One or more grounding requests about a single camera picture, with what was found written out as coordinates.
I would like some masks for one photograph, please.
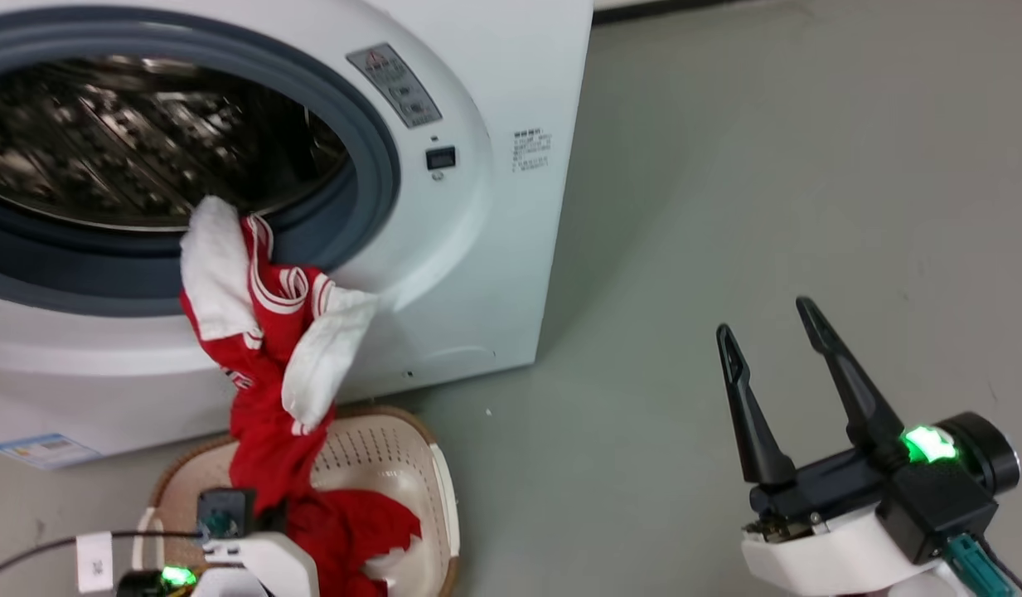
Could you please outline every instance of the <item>front-load washing machine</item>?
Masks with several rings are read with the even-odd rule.
[[[219,194],[381,311],[339,395],[537,353],[590,0],[0,0],[0,450],[226,427],[178,306]]]

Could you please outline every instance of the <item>black cable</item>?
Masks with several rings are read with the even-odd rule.
[[[200,539],[200,534],[176,532],[112,532],[112,539],[127,539],[132,537]],[[43,545],[37,545],[36,547],[29,549],[29,551],[17,553],[17,555],[14,555],[13,558],[3,560],[3,562],[0,563],[0,571],[24,562],[24,560],[31,558],[33,555],[40,555],[40,553],[52,551],[52,549],[65,547],[66,545],[76,545],[76,538],[66,537],[57,541],[51,541],[50,543],[44,543]]]
[[[985,555],[987,555],[990,560],[992,560],[993,564],[996,565],[996,567],[1001,568],[1001,571],[1004,572],[1004,576],[1007,576],[1008,581],[1014,582],[1016,586],[1019,587],[1019,590],[1022,591],[1022,579],[1018,578],[1014,571],[1010,570],[1007,564],[1005,564],[996,556],[996,553],[993,552],[993,548],[989,547],[989,542],[985,541],[985,538],[981,536],[974,538],[974,540],[977,541],[978,545],[980,545],[981,547],[981,550],[985,552]]]

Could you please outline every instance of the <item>green led light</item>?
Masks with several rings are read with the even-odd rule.
[[[957,447],[947,442],[937,429],[920,424],[901,438],[909,446],[909,459],[913,462],[934,462],[942,458],[957,458]]]
[[[171,586],[196,585],[197,583],[197,578],[189,568],[180,568],[177,566],[165,566],[165,569],[160,573],[160,579]]]

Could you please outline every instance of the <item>control panel label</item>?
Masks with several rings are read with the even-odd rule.
[[[3,442],[0,443],[0,451],[39,468],[59,468],[101,456],[97,451],[79,445],[60,433]]]
[[[511,172],[525,173],[548,166],[549,152],[551,152],[551,133],[545,133],[544,129],[516,131]]]
[[[401,121],[404,121],[408,129],[440,121],[440,110],[426,87],[419,83],[415,73],[411,72],[408,63],[391,46],[380,44],[345,57],[381,91],[388,105],[401,114]]]

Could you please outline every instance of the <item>warning label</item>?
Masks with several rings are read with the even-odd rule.
[[[545,133],[543,129],[515,132],[511,172],[524,173],[526,170],[537,170],[548,166],[548,152],[550,151],[551,133]]]
[[[440,121],[440,110],[433,98],[391,46],[379,44],[345,57],[385,95],[408,129]]]

